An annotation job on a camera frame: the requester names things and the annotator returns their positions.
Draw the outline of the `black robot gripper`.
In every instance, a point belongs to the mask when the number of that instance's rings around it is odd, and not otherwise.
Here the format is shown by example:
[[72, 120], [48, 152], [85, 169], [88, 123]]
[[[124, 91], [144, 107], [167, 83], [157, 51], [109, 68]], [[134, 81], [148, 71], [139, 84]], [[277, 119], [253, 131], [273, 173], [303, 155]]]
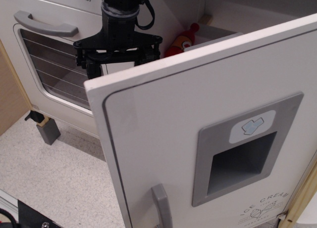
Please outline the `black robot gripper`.
[[86, 67], [88, 79], [102, 75], [101, 64], [134, 62], [134, 66], [160, 59], [162, 37], [135, 31], [138, 6], [123, 11], [103, 5], [102, 28], [74, 42], [76, 65]]

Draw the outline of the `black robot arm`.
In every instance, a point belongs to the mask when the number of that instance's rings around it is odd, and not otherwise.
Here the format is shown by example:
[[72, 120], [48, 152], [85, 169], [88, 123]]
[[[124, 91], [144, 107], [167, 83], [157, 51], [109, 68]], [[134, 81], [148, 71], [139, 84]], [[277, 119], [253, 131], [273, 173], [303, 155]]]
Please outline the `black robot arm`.
[[100, 77], [103, 64], [134, 62], [137, 66], [160, 58], [162, 37], [135, 31], [135, 27], [145, 31], [154, 25], [153, 20], [145, 26], [138, 23], [142, 4], [154, 18], [149, 0], [102, 0], [101, 30], [73, 44], [76, 64], [86, 70], [88, 79]]

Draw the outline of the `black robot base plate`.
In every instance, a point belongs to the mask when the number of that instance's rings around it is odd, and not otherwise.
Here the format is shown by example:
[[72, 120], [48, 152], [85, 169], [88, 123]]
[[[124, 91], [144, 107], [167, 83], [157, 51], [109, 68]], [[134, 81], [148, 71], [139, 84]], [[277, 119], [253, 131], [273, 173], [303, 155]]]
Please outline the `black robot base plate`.
[[18, 223], [23, 228], [61, 228], [59, 224], [18, 200]]

